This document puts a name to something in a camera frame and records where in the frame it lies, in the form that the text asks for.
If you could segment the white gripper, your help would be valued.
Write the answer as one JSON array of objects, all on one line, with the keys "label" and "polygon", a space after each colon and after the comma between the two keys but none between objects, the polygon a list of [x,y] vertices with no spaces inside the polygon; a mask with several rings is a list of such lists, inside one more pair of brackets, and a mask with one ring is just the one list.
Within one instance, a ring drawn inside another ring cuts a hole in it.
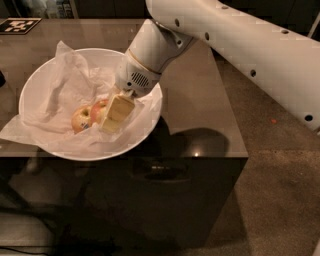
[{"label": "white gripper", "polygon": [[[135,97],[149,94],[159,82],[161,75],[144,67],[127,50],[115,72],[115,85],[123,91],[133,91]],[[106,132],[116,132],[135,108],[134,100],[123,94],[115,94],[108,103],[100,128]]]}]

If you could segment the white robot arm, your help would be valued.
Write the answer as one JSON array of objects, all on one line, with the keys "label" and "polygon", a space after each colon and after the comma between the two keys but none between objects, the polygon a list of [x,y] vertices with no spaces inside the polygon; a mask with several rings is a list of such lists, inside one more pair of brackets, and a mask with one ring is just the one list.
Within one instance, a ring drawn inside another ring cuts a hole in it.
[{"label": "white robot arm", "polygon": [[115,71],[115,86],[149,94],[200,40],[314,132],[320,130],[320,42],[219,0],[145,0],[144,21]]}]

